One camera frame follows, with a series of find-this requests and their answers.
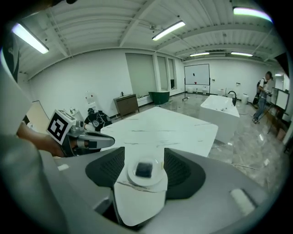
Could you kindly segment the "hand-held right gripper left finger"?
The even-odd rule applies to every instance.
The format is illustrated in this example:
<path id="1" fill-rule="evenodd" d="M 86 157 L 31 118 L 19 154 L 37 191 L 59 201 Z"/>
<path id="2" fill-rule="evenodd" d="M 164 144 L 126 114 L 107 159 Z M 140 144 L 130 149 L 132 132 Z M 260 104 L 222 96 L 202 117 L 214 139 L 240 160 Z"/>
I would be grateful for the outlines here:
<path id="1" fill-rule="evenodd" d="M 114 184 L 125 165 L 125 148 L 56 159 L 55 163 L 92 209 L 106 210 L 113 203 Z"/>

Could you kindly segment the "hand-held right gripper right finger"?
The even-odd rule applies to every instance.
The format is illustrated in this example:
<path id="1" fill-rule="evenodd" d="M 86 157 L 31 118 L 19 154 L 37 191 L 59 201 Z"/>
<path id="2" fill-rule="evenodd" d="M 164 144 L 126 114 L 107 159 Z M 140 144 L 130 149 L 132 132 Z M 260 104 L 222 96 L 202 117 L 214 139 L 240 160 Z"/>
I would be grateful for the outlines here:
<path id="1" fill-rule="evenodd" d="M 168 176 L 166 198 L 185 200 L 180 212 L 198 219 L 234 221 L 249 214 L 268 197 L 255 181 L 231 164 L 165 148 Z"/>

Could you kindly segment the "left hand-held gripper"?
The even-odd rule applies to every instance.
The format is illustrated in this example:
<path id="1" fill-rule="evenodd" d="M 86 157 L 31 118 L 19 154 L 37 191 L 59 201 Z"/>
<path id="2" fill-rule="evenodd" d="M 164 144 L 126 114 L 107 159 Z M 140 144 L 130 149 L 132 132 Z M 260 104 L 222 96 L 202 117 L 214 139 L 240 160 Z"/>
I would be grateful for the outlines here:
<path id="1" fill-rule="evenodd" d="M 98 132 L 86 132 L 83 121 L 77 120 L 64 110 L 55 110 L 46 129 L 59 144 L 65 157 L 85 154 L 85 150 L 108 148 L 115 139 Z"/>

